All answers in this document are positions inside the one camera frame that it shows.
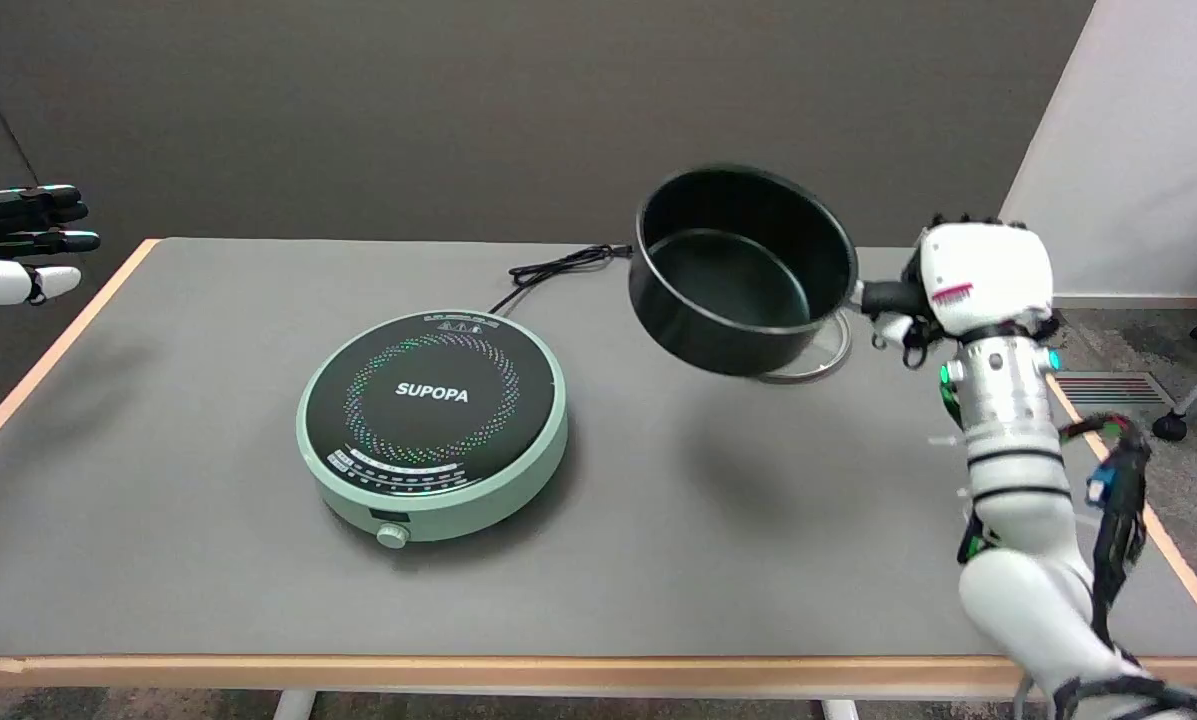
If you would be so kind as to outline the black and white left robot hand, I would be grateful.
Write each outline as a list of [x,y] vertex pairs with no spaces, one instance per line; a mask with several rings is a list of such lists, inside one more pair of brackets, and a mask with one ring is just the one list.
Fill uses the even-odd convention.
[[99,250],[98,233],[71,228],[87,216],[83,193],[73,184],[0,190],[0,306],[40,306],[80,286],[77,266],[25,260]]

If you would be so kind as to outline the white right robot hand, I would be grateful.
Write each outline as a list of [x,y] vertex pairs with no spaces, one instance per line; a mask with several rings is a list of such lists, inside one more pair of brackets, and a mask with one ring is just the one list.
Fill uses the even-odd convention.
[[851,300],[871,322],[874,346],[900,344],[912,370],[944,341],[1004,334],[1043,342],[1061,327],[1040,236],[996,216],[932,216],[899,277],[859,281]]

